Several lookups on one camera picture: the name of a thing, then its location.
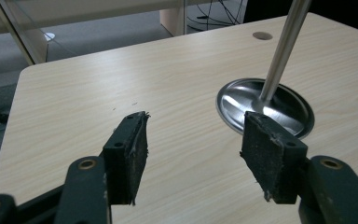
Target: gray carpet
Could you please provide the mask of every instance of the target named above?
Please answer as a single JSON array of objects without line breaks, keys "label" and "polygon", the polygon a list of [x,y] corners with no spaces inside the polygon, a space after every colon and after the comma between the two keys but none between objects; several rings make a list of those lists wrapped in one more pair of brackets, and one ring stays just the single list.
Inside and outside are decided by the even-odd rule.
[{"label": "gray carpet", "polygon": [[[204,13],[208,13],[210,5],[200,7]],[[239,4],[227,3],[227,7],[236,15]],[[210,15],[214,20],[230,22],[227,13],[218,3],[213,4]],[[196,6],[188,8],[188,17],[194,20],[188,21],[188,24],[195,28],[188,28],[189,34],[223,27],[211,25],[216,23],[212,20],[208,21],[208,26],[201,24],[206,20],[197,19],[198,16],[203,14]],[[171,37],[159,24],[157,11],[46,27],[43,31],[56,35],[54,41],[48,43],[48,62]],[[20,72],[27,66],[10,34],[0,35],[0,112],[9,113]],[[0,131],[0,147],[4,134],[5,130]]]}]

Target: light wood grain tabletop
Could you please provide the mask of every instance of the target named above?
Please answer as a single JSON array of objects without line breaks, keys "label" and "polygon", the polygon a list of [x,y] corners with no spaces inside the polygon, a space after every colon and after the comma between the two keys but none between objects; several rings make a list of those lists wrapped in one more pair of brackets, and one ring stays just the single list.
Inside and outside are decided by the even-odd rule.
[{"label": "light wood grain tabletop", "polygon": [[[113,49],[21,72],[0,153],[0,193],[17,204],[98,155],[121,120],[147,111],[149,157],[136,206],[116,223],[298,223],[298,203],[267,203],[216,112],[228,82],[265,78],[285,17]],[[253,37],[267,32],[271,40]],[[281,83],[315,114],[303,142],[358,174],[358,30],[308,14]]]}]

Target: floor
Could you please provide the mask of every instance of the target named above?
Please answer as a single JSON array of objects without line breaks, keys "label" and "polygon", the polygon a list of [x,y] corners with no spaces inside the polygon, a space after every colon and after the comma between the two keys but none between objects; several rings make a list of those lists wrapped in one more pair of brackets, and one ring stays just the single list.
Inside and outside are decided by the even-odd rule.
[{"label": "floor", "polygon": [[[189,7],[187,32],[193,34],[232,25],[233,19],[230,20],[228,14],[236,17],[239,9],[237,20],[243,20],[246,1],[242,7],[236,1],[225,1],[225,6],[227,10],[220,3]],[[209,19],[203,19],[202,16],[209,12]],[[46,27],[43,32],[56,35],[48,42],[48,62],[172,37],[159,24],[157,11]],[[9,34],[0,35],[1,113],[9,114],[20,72],[27,66],[12,37]],[[0,125],[0,147],[4,136],[5,125]]]}]

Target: silver metal rod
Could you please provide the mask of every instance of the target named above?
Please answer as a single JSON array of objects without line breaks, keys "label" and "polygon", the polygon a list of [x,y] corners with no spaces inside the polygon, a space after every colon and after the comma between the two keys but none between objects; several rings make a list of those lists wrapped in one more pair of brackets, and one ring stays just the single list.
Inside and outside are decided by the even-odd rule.
[{"label": "silver metal rod", "polygon": [[270,101],[278,88],[284,67],[289,60],[290,53],[295,46],[301,26],[310,9],[311,0],[293,0],[283,26],[281,38],[278,47],[275,50],[274,58],[268,70],[266,82],[260,94],[262,101]]}]

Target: circular metal plate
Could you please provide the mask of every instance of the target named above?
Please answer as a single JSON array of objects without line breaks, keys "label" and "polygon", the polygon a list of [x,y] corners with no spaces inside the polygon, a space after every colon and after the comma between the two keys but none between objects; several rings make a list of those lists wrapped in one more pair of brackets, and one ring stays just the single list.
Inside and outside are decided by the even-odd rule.
[{"label": "circular metal plate", "polygon": [[271,117],[297,138],[310,133],[315,118],[304,98],[280,84],[273,98],[263,102],[259,98],[263,85],[264,79],[245,78],[224,86],[217,94],[216,107],[225,123],[242,134],[244,114],[253,111]]}]

